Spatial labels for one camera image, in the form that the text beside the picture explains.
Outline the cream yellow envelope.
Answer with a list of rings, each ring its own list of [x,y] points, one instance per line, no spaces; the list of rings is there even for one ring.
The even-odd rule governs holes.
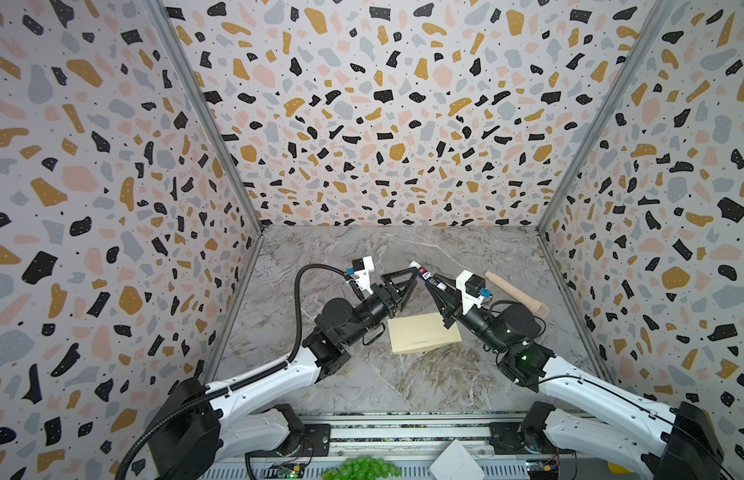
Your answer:
[[[439,313],[392,318],[388,330],[392,352],[397,355],[425,353],[462,341],[459,327],[446,328]]]

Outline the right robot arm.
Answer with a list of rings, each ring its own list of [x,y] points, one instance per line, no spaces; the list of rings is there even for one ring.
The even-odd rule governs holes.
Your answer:
[[[459,323],[475,335],[514,385],[585,412],[578,417],[535,402],[520,426],[526,448],[584,453],[644,479],[730,478],[705,410],[640,397],[575,366],[537,343],[540,319],[521,302],[501,300],[500,311],[487,305],[482,277],[466,273],[454,285],[431,277],[425,286],[445,326]]]

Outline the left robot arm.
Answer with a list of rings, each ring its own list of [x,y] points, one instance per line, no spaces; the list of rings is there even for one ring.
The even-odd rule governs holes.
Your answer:
[[[198,479],[217,461],[253,452],[290,455],[305,426],[293,408],[280,403],[290,392],[337,373],[350,359],[349,347],[408,303],[417,284],[414,267],[383,275],[361,286],[347,274],[359,299],[328,301],[309,335],[284,358],[227,380],[181,382],[164,402],[145,433],[131,447],[117,478],[123,479],[137,454],[148,448],[161,479]]]

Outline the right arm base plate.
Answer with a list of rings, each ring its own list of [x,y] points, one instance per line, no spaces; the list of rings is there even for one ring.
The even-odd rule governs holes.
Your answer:
[[[496,455],[573,453],[554,446],[544,434],[545,427],[544,421],[491,422],[489,444]]]

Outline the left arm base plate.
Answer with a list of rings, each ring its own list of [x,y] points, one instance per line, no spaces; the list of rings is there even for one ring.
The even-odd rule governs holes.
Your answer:
[[[331,446],[332,426],[328,423],[307,424],[271,452],[280,458],[327,457]]]

